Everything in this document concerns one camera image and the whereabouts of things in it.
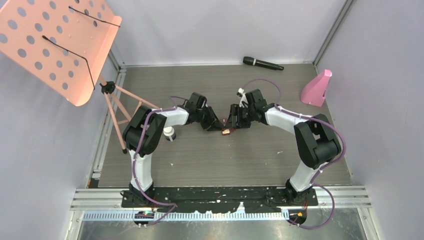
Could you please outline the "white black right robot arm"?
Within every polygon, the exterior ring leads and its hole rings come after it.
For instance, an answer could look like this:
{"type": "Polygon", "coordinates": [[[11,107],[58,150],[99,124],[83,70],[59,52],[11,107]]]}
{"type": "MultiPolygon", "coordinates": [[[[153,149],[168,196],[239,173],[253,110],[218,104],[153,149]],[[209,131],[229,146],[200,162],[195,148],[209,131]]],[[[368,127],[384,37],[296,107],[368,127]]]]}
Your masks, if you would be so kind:
{"type": "Polygon", "coordinates": [[[335,130],[323,114],[302,115],[278,104],[267,103],[259,89],[245,92],[240,88],[237,95],[240,102],[231,105],[225,130],[247,129],[252,122],[259,122],[295,136],[301,162],[286,181],[282,200],[299,205],[312,188],[313,178],[320,168],[342,152],[335,130]]]}

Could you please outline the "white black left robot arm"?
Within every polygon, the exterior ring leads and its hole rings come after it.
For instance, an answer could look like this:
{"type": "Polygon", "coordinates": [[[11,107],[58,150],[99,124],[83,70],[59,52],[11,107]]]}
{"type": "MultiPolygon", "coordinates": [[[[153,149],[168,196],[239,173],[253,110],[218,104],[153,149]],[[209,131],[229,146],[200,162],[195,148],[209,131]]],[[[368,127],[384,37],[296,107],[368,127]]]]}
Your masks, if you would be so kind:
{"type": "Polygon", "coordinates": [[[171,108],[138,107],[122,134],[131,157],[128,198],[134,199],[141,207],[148,207],[153,202],[153,152],[162,135],[173,141],[176,139],[175,126],[192,123],[199,123],[206,131],[221,131],[224,128],[212,107],[207,104],[207,98],[197,92],[192,93],[183,104],[171,108]]]}

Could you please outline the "brown translucent pill container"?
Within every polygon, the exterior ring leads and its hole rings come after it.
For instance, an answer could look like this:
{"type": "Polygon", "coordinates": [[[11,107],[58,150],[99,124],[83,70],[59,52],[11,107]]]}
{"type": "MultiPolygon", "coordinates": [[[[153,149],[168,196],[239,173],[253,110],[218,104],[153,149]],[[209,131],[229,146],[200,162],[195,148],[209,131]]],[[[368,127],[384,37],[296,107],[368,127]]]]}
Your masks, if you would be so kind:
{"type": "Polygon", "coordinates": [[[228,136],[231,133],[233,133],[237,128],[234,126],[233,121],[231,119],[224,119],[223,120],[223,129],[221,131],[221,134],[223,136],[228,136]]]}

